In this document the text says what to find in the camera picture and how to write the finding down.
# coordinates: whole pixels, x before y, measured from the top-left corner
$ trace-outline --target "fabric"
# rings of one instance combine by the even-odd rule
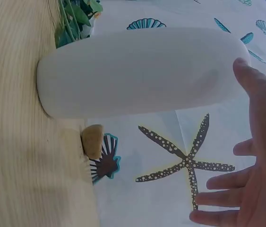
[[[115,0],[102,5],[95,35],[163,26],[222,29],[245,43],[253,67],[266,74],[266,0]],[[88,124],[100,123],[109,133],[102,159],[91,166],[101,226],[198,226],[189,221],[192,210],[224,210],[198,207],[193,198],[208,191],[210,177],[254,164],[253,157],[232,153],[236,143],[251,138],[248,105],[244,93],[211,106],[89,119]],[[103,171],[103,166],[110,169]]]

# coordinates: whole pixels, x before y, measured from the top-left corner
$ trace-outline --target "green plant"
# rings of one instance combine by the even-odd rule
[[[56,48],[85,38],[81,35],[83,27],[91,26],[89,19],[103,11],[99,0],[59,0],[59,5],[61,18],[55,31]]]

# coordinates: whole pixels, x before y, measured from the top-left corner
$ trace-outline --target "fingernail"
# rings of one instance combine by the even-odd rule
[[[243,58],[237,58],[235,60],[235,63],[237,63],[239,65],[248,65],[247,61],[245,61]]]

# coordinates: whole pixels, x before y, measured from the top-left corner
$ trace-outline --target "seashell print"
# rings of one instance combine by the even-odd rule
[[[263,31],[263,33],[266,35],[266,22],[263,20],[257,20],[256,26]]]
[[[262,58],[260,58],[259,56],[257,56],[255,53],[253,53],[253,52],[250,51],[250,50],[248,50],[248,52],[250,53],[251,56],[253,56],[253,57],[256,58],[257,60],[259,60],[260,62],[266,64],[266,62],[265,62]]]
[[[245,36],[243,36],[240,40],[244,43],[244,44],[249,44],[250,41],[254,38],[254,34],[252,32],[247,33]]]
[[[223,25],[217,18],[214,18],[215,22],[217,23],[217,25],[225,32],[229,32],[231,33],[227,27],[225,27],[225,25]]]
[[[114,174],[120,170],[120,156],[116,156],[118,138],[106,133],[103,137],[102,152],[99,159],[90,158],[90,167],[93,184],[107,176],[114,178]]]
[[[239,0],[239,2],[241,2],[247,6],[251,6],[251,0]]]
[[[160,20],[156,20],[153,18],[143,18],[129,24],[127,30],[133,30],[139,28],[151,28],[151,27],[166,27],[166,25],[162,23]]]

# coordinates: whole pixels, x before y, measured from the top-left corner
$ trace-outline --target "wooden surface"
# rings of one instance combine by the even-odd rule
[[[99,226],[79,133],[45,115],[35,86],[56,2],[0,0],[0,227]]]

